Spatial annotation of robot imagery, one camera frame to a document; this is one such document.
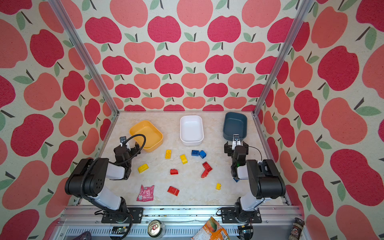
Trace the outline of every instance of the patterned wall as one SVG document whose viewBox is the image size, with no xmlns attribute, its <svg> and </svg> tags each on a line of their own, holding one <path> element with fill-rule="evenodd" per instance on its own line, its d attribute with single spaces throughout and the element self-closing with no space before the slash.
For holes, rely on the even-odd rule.
<svg viewBox="0 0 384 240">
<path fill-rule="evenodd" d="M 384 239 L 384 2 L 318 0 L 303 26 L 265 137 L 312 240 Z"/>
<path fill-rule="evenodd" d="M 64 184 L 98 152 L 111 111 L 48 2 L 0 1 L 0 12 L 0 239 L 47 240 L 73 203 Z"/>
<path fill-rule="evenodd" d="M 83 18 L 70 16 L 84 24 L 75 27 L 91 55 L 100 51 L 95 64 L 125 111 L 253 110 L 299 7 L 289 0 L 76 4 Z M 309 28 L 301 34 L 308 38 Z"/>
</svg>

